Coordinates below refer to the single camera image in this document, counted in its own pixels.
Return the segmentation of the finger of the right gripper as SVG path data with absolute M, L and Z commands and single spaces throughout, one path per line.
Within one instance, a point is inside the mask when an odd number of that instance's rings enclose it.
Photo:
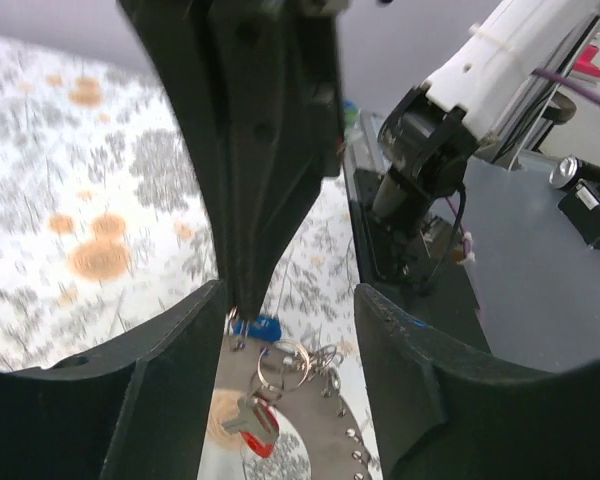
M 218 276 L 232 308 L 228 101 L 208 21 L 211 3 L 128 0 L 119 5 L 164 86 L 184 137 L 212 228 Z
M 340 170 L 336 21 L 303 1 L 216 1 L 209 20 L 228 106 L 210 219 L 228 305 L 252 320 L 323 179 Z

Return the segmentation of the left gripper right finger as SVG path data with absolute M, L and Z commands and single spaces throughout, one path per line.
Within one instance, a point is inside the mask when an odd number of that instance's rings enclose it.
M 369 285 L 355 324 L 387 479 L 600 479 L 600 360 L 549 373 L 409 316 Z

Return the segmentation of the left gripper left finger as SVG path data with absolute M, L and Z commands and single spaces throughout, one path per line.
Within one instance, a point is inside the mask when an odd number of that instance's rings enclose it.
M 223 338 L 210 281 L 48 369 L 0 372 L 0 479 L 193 479 Z

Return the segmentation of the red key tag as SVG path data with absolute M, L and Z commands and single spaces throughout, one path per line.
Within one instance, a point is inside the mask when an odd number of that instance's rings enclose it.
M 239 433 L 247 447 L 260 458 L 269 458 L 279 437 L 279 425 L 269 406 L 255 395 L 241 396 L 238 413 L 222 423 L 230 434 Z

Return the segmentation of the blue key tag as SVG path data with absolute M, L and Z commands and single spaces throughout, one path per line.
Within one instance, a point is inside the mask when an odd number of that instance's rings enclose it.
M 277 317 L 259 315 L 256 320 L 251 322 L 237 319 L 233 324 L 233 334 L 274 343 L 281 339 L 282 328 Z

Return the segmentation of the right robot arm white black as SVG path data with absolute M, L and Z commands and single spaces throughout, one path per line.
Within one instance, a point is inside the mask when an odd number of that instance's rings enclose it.
M 344 157 L 343 1 L 124 1 L 165 88 L 208 212 L 228 307 L 260 312 L 273 271 Z M 594 9 L 504 1 L 389 114 L 375 219 L 413 235 L 526 79 Z

